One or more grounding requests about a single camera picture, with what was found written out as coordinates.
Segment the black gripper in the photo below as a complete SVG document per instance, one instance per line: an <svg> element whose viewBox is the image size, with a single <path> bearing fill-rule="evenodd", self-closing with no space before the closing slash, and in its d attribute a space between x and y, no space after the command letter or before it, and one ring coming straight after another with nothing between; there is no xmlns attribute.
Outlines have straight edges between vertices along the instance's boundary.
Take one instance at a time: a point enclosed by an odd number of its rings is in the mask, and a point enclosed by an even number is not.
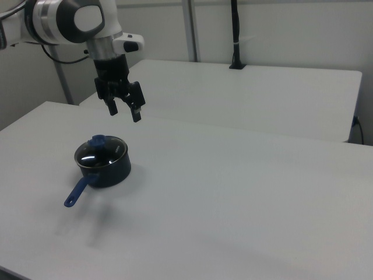
<svg viewBox="0 0 373 280"><path fill-rule="evenodd" d="M107 60L94 59L97 77L94 79L97 95L108 107L111 116L118 113L115 99L115 85L119 84L121 99L131 109L132 119L136 123L141 120L141 108L146 104L139 82L129 83L129 68L126 55Z"/></svg>

